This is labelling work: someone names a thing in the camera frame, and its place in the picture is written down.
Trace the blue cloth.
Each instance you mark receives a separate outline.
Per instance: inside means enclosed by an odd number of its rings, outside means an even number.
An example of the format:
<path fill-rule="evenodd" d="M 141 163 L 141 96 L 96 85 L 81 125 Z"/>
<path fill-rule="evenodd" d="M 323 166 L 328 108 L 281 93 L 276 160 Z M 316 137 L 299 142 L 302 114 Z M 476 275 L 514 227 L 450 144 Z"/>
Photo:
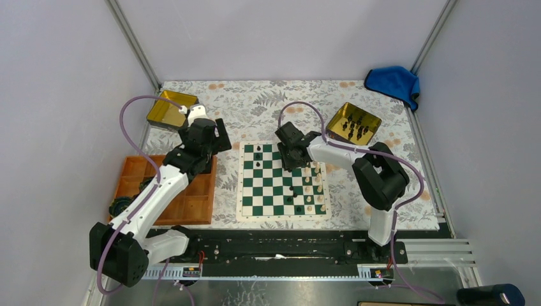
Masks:
<path fill-rule="evenodd" d="M 406 103 L 413 112 L 419 107 L 420 79 L 402 66 L 371 69 L 365 77 L 364 87 Z"/>

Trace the orange compartment tray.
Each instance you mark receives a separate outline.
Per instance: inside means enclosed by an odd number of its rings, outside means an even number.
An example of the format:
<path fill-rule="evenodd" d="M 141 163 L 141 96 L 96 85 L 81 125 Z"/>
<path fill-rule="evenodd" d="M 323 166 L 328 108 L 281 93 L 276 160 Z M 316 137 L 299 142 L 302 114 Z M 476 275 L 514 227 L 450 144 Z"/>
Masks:
<path fill-rule="evenodd" d="M 155 226 L 210 224 L 216 185 L 217 157 L 212 158 L 207 169 L 197 175 L 192 183 L 168 204 L 154 223 Z M 152 164 L 142 156 L 128 156 L 114 193 L 114 198 L 129 196 L 133 200 L 139 194 L 138 186 L 144 177 L 156 174 Z M 108 213 L 107 220 L 113 218 Z"/>

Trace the green white chess board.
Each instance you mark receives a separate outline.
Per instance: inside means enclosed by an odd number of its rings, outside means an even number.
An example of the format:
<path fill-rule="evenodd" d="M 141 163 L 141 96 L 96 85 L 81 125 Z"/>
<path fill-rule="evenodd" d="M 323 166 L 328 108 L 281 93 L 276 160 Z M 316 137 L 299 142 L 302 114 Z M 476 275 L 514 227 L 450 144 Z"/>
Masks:
<path fill-rule="evenodd" d="M 276 143 L 240 142 L 236 204 L 240 222 L 329 219 L 325 163 L 286 170 Z"/>

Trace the black cylinder bottom right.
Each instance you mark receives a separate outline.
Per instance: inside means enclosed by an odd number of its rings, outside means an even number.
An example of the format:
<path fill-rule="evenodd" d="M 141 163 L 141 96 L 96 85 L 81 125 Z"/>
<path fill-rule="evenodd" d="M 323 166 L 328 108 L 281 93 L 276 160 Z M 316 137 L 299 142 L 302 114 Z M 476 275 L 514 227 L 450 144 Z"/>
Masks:
<path fill-rule="evenodd" d="M 513 284 L 462 288 L 456 295 L 463 305 L 525 306 L 526 304 L 520 289 Z"/>

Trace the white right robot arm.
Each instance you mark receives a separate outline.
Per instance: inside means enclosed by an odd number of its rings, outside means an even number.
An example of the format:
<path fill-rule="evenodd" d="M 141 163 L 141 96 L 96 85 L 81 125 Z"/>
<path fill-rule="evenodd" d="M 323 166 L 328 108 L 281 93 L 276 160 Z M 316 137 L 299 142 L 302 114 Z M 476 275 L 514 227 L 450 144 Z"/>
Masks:
<path fill-rule="evenodd" d="M 332 142 L 311 131 L 303 134 L 291 122 L 279 127 L 278 150 L 283 168 L 292 171 L 312 162 L 351 171 L 365 201 L 372 207 L 366 245 L 367 257 L 381 263 L 391 254 L 393 209 L 404 196 L 410 178 L 390 149 L 381 142 L 372 147 Z"/>

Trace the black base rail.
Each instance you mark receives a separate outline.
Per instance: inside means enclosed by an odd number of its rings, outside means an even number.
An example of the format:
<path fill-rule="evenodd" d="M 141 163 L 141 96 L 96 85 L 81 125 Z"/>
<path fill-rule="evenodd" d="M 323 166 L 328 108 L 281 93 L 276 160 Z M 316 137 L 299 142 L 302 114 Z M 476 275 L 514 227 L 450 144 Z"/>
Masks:
<path fill-rule="evenodd" d="M 173 263 L 225 263 L 235 259 L 284 257 L 329 259 L 336 263 L 407 263 L 402 243 L 379 246 L 366 231 L 186 229 L 187 250 Z"/>

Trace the dark spinning top upper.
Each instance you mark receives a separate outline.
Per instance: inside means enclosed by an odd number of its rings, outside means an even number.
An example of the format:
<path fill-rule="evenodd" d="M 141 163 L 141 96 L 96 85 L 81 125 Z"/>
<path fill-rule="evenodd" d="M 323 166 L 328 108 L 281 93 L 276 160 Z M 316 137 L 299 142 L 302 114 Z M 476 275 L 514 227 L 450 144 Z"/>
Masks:
<path fill-rule="evenodd" d="M 141 181 L 138 186 L 139 193 L 142 193 L 145 188 L 152 182 L 152 180 L 153 177 L 144 177 L 143 181 Z"/>

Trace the floral table mat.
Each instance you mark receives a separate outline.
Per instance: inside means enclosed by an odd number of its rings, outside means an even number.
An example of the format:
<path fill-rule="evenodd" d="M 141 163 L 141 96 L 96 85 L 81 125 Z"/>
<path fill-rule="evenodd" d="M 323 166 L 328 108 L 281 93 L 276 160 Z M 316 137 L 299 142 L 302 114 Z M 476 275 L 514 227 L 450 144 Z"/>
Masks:
<path fill-rule="evenodd" d="M 164 89 L 196 96 L 211 118 L 222 118 L 232 149 L 218 155 L 212 221 L 215 229 L 365 230 L 371 207 L 362 199 L 352 173 L 328 164 L 331 216 L 308 221 L 285 219 L 240 222 L 236 218 L 239 145 L 243 141 L 274 140 L 278 117 L 302 132 L 317 131 L 351 103 L 382 120 L 374 142 L 421 169 L 420 155 L 402 102 L 368 91 L 361 81 L 197 81 L 166 82 Z"/>

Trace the gold tin with chess pieces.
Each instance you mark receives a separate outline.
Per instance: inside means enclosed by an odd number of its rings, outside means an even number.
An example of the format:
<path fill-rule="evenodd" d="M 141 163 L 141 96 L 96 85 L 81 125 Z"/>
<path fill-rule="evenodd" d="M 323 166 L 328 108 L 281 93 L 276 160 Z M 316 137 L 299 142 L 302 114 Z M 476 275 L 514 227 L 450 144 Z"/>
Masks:
<path fill-rule="evenodd" d="M 368 145 L 378 131 L 382 120 L 346 102 L 331 118 L 325 131 L 333 140 L 354 145 Z"/>

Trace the empty gold tin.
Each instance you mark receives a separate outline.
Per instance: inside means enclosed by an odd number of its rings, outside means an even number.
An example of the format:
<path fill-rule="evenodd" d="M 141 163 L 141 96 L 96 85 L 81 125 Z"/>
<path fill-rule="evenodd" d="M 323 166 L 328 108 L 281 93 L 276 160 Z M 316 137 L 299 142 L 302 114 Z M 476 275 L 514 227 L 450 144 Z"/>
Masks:
<path fill-rule="evenodd" d="M 196 96 L 170 90 L 162 91 L 159 96 L 187 108 L 199 103 Z M 147 114 L 147 122 L 151 126 L 172 132 L 176 132 L 185 121 L 186 116 L 175 105 L 159 99 Z"/>

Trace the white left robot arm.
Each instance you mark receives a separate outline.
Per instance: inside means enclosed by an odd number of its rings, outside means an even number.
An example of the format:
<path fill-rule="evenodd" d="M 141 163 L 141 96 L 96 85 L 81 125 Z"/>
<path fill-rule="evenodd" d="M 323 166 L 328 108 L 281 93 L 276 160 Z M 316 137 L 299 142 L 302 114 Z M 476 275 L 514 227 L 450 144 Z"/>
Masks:
<path fill-rule="evenodd" d="M 179 130 L 181 144 L 165 156 L 146 188 L 108 224 L 97 222 L 91 228 L 90 266 L 98 281 L 106 275 L 132 287 L 149 266 L 174 256 L 183 262 L 196 258 L 196 242 L 176 228 L 147 236 L 172 200 L 210 167 L 213 157 L 231 148 L 223 120 L 210 119 L 204 105 L 190 106 L 186 113 Z"/>

